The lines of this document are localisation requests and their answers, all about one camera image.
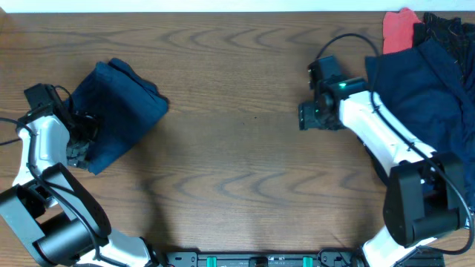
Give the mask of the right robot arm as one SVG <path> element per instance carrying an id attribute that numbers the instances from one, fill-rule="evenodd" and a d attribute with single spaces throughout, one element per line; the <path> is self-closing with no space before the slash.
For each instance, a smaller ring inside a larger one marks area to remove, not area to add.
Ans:
<path id="1" fill-rule="evenodd" d="M 474 226 L 462 195 L 462 163 L 415 137 L 362 78 L 311 78 L 311 101 L 298 107 L 299 128 L 352 131 L 367 150 L 387 190 L 383 228 L 344 261 L 345 266 L 415 266 L 443 263 L 447 251 L 431 243 L 462 228 L 473 244 Z"/>

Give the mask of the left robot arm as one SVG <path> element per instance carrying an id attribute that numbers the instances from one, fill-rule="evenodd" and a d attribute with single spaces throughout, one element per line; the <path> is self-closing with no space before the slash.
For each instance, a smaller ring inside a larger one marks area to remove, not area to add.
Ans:
<path id="1" fill-rule="evenodd" d="M 68 170 L 86 167 L 97 123 L 88 114 L 34 108 L 15 122 L 19 173 L 1 193 L 1 216 L 40 266 L 166 266 L 142 237 L 111 227 L 100 204 Z"/>

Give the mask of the dark blue denim shorts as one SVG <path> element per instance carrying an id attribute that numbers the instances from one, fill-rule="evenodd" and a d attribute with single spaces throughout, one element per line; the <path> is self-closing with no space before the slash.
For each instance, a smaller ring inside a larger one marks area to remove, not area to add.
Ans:
<path id="1" fill-rule="evenodd" d="M 88 171 L 99 174 L 135 146 L 168 112 L 158 87 L 121 59 L 98 62 L 72 93 L 75 112 L 99 119 L 95 143 L 88 149 Z"/>

